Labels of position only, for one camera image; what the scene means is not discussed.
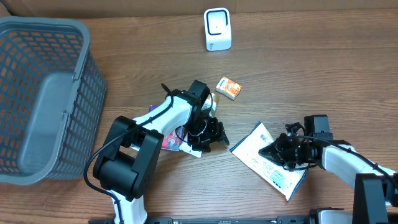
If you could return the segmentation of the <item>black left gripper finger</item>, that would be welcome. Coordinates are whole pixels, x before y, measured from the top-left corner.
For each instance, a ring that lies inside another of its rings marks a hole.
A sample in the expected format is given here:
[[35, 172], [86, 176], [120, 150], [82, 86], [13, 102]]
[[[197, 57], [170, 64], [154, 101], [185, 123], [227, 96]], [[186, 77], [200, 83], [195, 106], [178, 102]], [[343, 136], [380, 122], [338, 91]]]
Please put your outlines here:
[[199, 142], [195, 144], [194, 151], [211, 152], [210, 142]]
[[219, 122], [218, 126], [219, 126], [219, 131], [218, 131], [219, 137], [218, 137], [217, 141], [220, 144], [223, 144], [225, 146], [229, 146], [229, 139], [228, 139], [228, 137], [227, 137], [227, 135], [225, 133], [223, 123]]

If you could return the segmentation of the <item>red purple pad pack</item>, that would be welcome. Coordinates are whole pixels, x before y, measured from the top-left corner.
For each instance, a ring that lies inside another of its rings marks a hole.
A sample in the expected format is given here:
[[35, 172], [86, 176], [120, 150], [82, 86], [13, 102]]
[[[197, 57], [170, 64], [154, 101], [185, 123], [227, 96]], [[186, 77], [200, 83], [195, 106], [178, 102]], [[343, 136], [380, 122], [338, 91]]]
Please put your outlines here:
[[172, 131], [168, 136], [164, 137], [162, 149], [170, 151], [179, 151], [182, 145], [182, 139], [185, 138], [186, 130], [184, 127]]

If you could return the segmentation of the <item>yellow snack bag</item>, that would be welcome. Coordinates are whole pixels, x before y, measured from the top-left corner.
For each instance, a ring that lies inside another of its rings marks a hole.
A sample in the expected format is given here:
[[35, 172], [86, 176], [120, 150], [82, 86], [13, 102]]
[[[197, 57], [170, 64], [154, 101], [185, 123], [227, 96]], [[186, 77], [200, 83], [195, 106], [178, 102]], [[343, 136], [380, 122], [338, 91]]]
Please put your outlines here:
[[262, 122], [258, 122], [253, 130], [229, 151], [290, 201], [306, 179], [308, 171], [287, 171], [260, 156], [259, 150], [273, 142], [269, 131]]

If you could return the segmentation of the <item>orange kleenex tissue pack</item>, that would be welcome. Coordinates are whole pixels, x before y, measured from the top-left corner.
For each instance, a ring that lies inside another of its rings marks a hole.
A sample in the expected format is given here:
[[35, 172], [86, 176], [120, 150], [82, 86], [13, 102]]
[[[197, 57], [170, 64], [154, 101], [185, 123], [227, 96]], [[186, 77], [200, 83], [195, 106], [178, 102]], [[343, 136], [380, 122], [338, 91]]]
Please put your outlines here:
[[222, 77], [216, 85], [216, 91], [227, 96], [231, 100], [235, 100], [239, 95], [242, 86], [227, 77]]

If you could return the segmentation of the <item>white bamboo print tube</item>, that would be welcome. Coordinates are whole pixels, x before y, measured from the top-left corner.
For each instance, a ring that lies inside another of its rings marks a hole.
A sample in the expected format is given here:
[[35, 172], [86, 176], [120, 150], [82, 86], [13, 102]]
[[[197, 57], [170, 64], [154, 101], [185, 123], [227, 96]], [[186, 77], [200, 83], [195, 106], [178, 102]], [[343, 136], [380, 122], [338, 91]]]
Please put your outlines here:
[[[208, 98], [206, 99], [204, 105], [202, 106], [202, 112], [209, 112], [210, 117], [214, 117], [217, 109], [217, 104], [219, 102], [219, 96], [211, 93]], [[185, 152], [189, 155], [195, 156], [197, 158], [201, 158], [202, 152], [201, 151], [194, 151], [192, 146], [187, 144], [188, 141], [188, 132], [185, 131], [184, 139], [181, 145], [179, 146], [179, 151]]]

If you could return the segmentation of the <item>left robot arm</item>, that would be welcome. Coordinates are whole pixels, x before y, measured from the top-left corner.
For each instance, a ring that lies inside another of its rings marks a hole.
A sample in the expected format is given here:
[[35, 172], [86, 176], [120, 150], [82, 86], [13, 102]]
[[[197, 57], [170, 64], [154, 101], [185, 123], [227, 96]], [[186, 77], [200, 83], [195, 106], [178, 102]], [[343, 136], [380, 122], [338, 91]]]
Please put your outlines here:
[[100, 186], [88, 179], [87, 186], [112, 198], [114, 217], [107, 223], [145, 223], [144, 194], [154, 176], [162, 142], [172, 131], [184, 128], [187, 144], [194, 151], [210, 152], [210, 145], [229, 145], [223, 123], [203, 110], [211, 91], [194, 80], [188, 90], [167, 89], [165, 101], [134, 119], [117, 117], [106, 140], [86, 163]]

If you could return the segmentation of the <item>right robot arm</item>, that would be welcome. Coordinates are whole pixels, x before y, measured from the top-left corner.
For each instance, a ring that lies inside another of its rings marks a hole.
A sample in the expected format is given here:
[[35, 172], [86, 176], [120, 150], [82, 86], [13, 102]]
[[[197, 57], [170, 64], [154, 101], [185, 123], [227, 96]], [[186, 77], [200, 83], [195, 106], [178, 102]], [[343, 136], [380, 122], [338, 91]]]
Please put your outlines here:
[[259, 155], [287, 171], [320, 167], [354, 190], [352, 212], [340, 208], [310, 211], [304, 223], [397, 223], [397, 172], [369, 160], [345, 140], [336, 140], [328, 116], [306, 116], [304, 123], [286, 124], [286, 132], [259, 150]]

